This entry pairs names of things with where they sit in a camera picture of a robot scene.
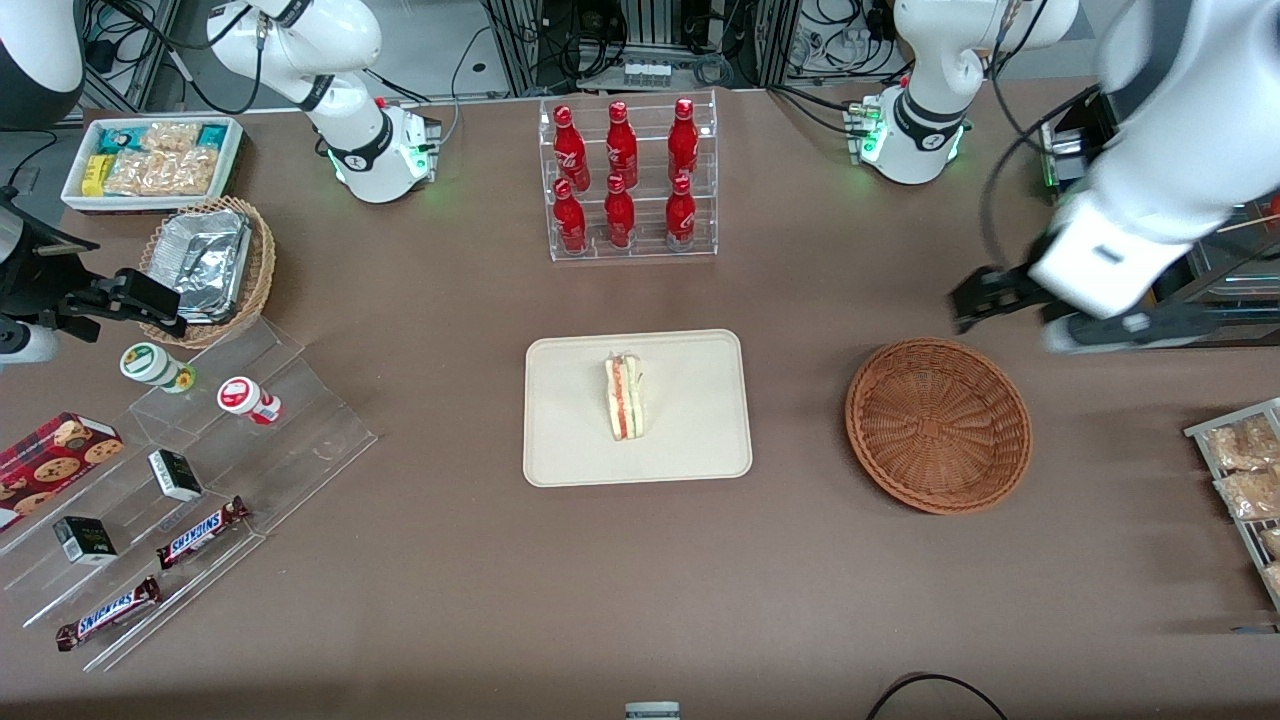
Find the cookie box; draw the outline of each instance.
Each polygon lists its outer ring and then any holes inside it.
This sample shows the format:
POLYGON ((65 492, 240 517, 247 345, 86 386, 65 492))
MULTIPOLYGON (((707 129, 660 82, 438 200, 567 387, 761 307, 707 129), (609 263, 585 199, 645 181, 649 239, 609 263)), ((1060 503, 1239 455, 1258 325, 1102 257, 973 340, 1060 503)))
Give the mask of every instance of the cookie box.
POLYGON ((0 532, 123 448, 115 428, 63 413, 0 452, 0 532))
POLYGON ((63 202, 68 208, 86 214, 136 214, 177 210, 178 208, 187 208, 197 202, 216 200, 225 193, 227 184, 230 182, 242 136, 243 129, 241 124, 227 115, 164 115, 93 120, 84 128, 84 137, 81 140, 79 150, 76 152, 76 160, 72 161, 72 169, 67 173, 67 182, 63 184, 63 202), (84 172, 90 169, 90 159, 99 151, 102 133, 146 126, 151 122, 200 123, 204 126, 227 127, 227 135, 223 136, 223 143, 219 149, 218 163, 214 167, 214 178, 209 183, 209 191, 205 195, 148 197, 84 195, 81 183, 84 179, 84 172))

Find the beige tray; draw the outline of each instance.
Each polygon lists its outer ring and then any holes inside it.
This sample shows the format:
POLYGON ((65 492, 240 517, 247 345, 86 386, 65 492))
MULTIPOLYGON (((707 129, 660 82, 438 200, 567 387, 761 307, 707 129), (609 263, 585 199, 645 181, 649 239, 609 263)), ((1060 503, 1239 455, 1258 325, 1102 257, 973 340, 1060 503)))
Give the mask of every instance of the beige tray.
POLYGON ((540 340, 525 355, 525 478, 538 487, 737 478, 751 469, 742 347, 728 331, 540 340), (644 363, 646 434, 617 442, 604 360, 644 363))

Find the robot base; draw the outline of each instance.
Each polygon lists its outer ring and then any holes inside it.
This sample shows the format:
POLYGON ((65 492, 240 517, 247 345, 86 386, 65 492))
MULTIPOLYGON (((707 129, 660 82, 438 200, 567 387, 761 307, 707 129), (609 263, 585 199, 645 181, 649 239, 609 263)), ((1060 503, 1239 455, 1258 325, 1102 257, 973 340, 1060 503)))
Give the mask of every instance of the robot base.
POLYGON ((890 87, 879 95, 868 95, 861 106, 851 108, 852 111, 845 111, 845 129, 867 133, 849 138, 849 156, 855 165, 870 165, 893 182, 923 184, 938 177, 955 159, 964 128, 956 129, 950 146, 920 150, 893 118, 893 102, 901 94, 901 87, 890 87))
POLYGON ((428 127, 421 115, 403 108, 384 108, 383 113, 392 120, 392 141, 367 170, 343 168, 329 154, 338 179, 365 202, 390 202, 420 183, 433 182, 440 156, 440 126, 428 127))

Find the red-lidded bottle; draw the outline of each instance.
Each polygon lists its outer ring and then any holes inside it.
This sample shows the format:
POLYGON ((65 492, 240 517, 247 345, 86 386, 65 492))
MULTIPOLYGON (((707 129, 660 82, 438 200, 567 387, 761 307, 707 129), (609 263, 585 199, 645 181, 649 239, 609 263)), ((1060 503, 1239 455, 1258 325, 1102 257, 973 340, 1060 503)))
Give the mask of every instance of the red-lidded bottle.
POLYGON ((604 138, 609 151, 609 172, 622 176, 627 188, 640 182, 640 154, 636 149, 636 131, 627 120, 627 104, 609 102, 609 135, 604 138))
POLYGON ((694 213, 698 206, 689 193, 689 176, 681 174, 671 183, 667 199, 667 247, 684 252, 694 245, 694 213))
POLYGON ((636 236, 636 206, 627 192, 626 179, 609 176, 609 196, 604 199, 604 217, 609 223, 609 243, 620 250, 631 247, 636 236))
POLYGON ((694 124, 694 101, 687 97, 676 100, 676 122, 667 136, 667 152, 671 161, 667 174, 676 182, 680 173, 694 176, 698 169, 698 126, 694 124))
POLYGON ((568 178, 577 192, 586 192, 591 187, 591 172, 586 169, 586 143, 573 127, 573 113, 558 105, 552 117, 556 120, 556 164, 561 176, 568 178))
POLYGON ((573 197, 573 187, 566 178, 556 178, 552 190, 556 192, 552 214, 556 215, 556 228, 564 252, 581 255, 586 252, 586 214, 582 213, 582 204, 573 197))

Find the snickers bar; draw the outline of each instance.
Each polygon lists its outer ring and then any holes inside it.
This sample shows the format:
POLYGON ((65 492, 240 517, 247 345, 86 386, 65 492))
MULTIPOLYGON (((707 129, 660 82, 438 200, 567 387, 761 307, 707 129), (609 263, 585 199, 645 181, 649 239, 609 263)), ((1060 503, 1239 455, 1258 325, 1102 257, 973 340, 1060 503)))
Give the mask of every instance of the snickers bar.
POLYGON ((232 523, 246 515, 248 515, 248 507, 244 507, 244 502, 237 495, 230 502, 219 507, 218 512, 205 518, 198 525, 180 534, 178 539, 157 550, 160 568, 163 570, 173 568, 182 557, 196 552, 223 530, 230 528, 232 523))
POLYGON ((124 619, 134 610, 145 605, 159 603, 163 600, 156 579, 148 577, 142 580, 141 585, 99 607, 92 615, 81 618, 79 623, 68 623, 59 628, 58 650, 67 652, 87 641, 93 633, 124 619))

